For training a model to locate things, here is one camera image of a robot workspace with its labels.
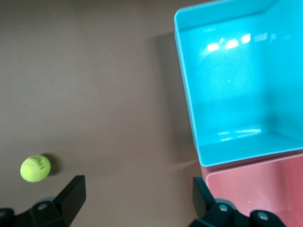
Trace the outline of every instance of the pink storage box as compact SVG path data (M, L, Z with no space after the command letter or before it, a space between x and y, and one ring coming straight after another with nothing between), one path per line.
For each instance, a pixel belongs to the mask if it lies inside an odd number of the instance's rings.
M231 201L239 212L268 210L288 227L303 223L303 153L210 171L201 167L215 198Z

